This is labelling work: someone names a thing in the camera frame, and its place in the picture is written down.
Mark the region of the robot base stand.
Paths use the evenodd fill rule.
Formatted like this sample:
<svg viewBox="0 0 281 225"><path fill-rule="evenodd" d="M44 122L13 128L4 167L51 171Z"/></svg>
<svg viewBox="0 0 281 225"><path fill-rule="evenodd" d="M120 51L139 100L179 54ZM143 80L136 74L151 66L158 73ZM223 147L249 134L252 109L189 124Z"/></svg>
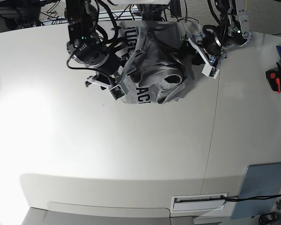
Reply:
<svg viewBox="0 0 281 225"><path fill-rule="evenodd" d="M197 22L199 20L188 16L187 3L185 3L185 16L182 16L181 5L179 0L170 0L166 5L160 4L129 4L121 14L116 16L116 20L120 19L122 14L129 9L132 20L135 20L136 16L140 16L144 21L164 21L167 22L166 10L170 12L170 16L176 19L177 22Z"/></svg>

